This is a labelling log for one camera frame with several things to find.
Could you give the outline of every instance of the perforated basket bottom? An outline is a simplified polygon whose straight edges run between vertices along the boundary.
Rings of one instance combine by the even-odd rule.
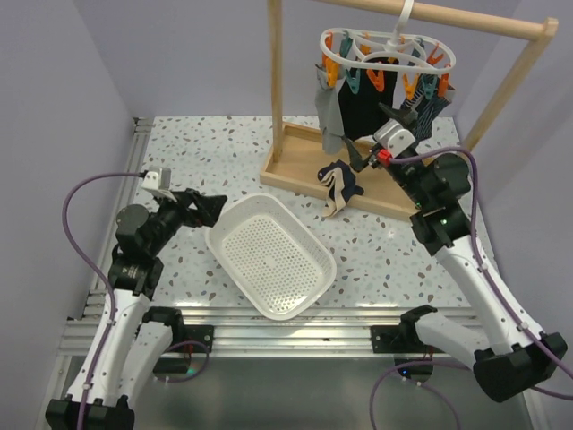
[[[249,218],[223,241],[223,255],[273,314],[295,308],[324,282],[321,267],[269,215]]]

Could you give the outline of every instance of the hanger hook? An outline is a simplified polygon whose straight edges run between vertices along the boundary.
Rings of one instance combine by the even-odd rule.
[[[408,20],[410,19],[410,13],[412,13],[412,9],[414,8],[414,0],[404,0],[404,6],[402,6],[402,12],[400,13],[400,17],[398,18],[398,22],[396,27],[394,27],[394,32],[392,33],[392,37],[387,43],[389,50],[396,51],[396,47],[400,41],[400,34]]]

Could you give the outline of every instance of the wooden clothes rack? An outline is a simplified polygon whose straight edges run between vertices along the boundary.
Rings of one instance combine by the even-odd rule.
[[[392,15],[400,15],[404,4],[404,0],[315,1]],[[347,154],[345,150],[334,156],[325,154],[322,151],[319,130],[290,123],[283,124],[282,0],[267,0],[267,8],[271,57],[270,96],[273,143],[262,167],[261,182],[325,200],[328,190],[320,185],[316,177],[317,172],[337,159],[348,162]],[[469,150],[475,147],[493,124],[519,84],[526,78],[535,62],[552,41],[559,26],[555,18],[547,18],[543,23],[537,23],[422,3],[414,3],[410,19],[529,40],[464,140],[463,146]],[[360,151],[367,153],[370,144],[359,142],[357,147]],[[364,195],[353,196],[348,203],[349,206],[397,219],[407,219],[415,213],[412,202],[386,171],[366,169],[356,176],[356,181],[364,188]]]

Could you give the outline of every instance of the white plastic hanger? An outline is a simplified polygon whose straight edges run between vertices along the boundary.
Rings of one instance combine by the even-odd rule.
[[[402,34],[402,30],[406,27],[410,13],[414,7],[414,0],[405,0],[402,13],[398,18],[398,23],[394,30],[390,32],[381,31],[365,31],[335,28],[328,29],[322,32],[320,46],[322,53],[330,58],[334,63],[342,65],[346,69],[370,69],[370,70],[388,70],[390,72],[400,73],[423,73],[443,75],[450,73],[456,66],[456,56],[453,51],[446,46],[446,44],[427,37],[416,34]],[[348,35],[353,40],[350,53],[352,53],[356,60],[344,58],[334,52],[326,45],[326,37],[332,35]],[[428,58],[425,50],[417,43],[416,40],[422,39],[423,43],[429,47],[439,47],[443,51],[445,58],[441,61],[443,67],[435,67],[428,63]],[[367,46],[371,49],[370,54],[365,55],[360,46]],[[412,54],[400,52],[404,50],[412,52],[415,49],[420,56],[416,57]],[[375,58],[396,58],[400,64],[384,64],[384,63],[368,63]]]

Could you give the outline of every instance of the orange clothes peg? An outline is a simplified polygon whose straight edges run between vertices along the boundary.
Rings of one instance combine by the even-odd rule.
[[[370,34],[368,34],[367,32],[364,33],[364,38],[365,39],[370,39]],[[371,48],[367,47],[366,45],[361,45],[360,46],[360,50],[362,51],[362,53],[367,56],[368,54],[370,54]]]
[[[444,97],[449,88],[449,73],[444,73],[440,77],[440,84],[438,85],[438,97]]]
[[[404,36],[400,36],[400,45],[404,45],[406,43],[406,38]],[[404,49],[399,49],[398,52],[404,52]]]
[[[426,60],[426,62],[429,65],[436,65],[444,57],[443,52],[441,54],[439,54],[438,56],[434,56],[434,54],[436,53],[436,51],[438,50],[439,47],[440,47],[440,44],[437,44],[436,47],[433,49],[433,51],[428,56],[428,59]]]
[[[416,76],[414,77],[414,82],[412,82],[412,85],[410,85],[408,82],[407,75],[405,73],[402,75],[402,82],[404,83],[404,90],[406,91],[406,98],[408,100],[411,100],[414,98],[415,87],[418,84],[418,77],[419,76],[420,76],[419,74],[416,74]]]
[[[324,43],[326,43],[328,49],[332,50],[332,31],[329,31],[329,35],[324,39]],[[322,65],[326,66],[327,58],[326,55],[322,54]]]
[[[372,85],[374,85],[374,88],[378,92],[384,91],[384,71],[383,70],[375,71],[372,69],[368,69],[366,71],[366,75],[368,76],[368,79],[370,79],[370,82],[372,82]]]
[[[327,84],[330,87],[334,87],[337,84],[339,65],[338,63],[332,61],[330,58],[326,57],[325,67],[326,67]]]

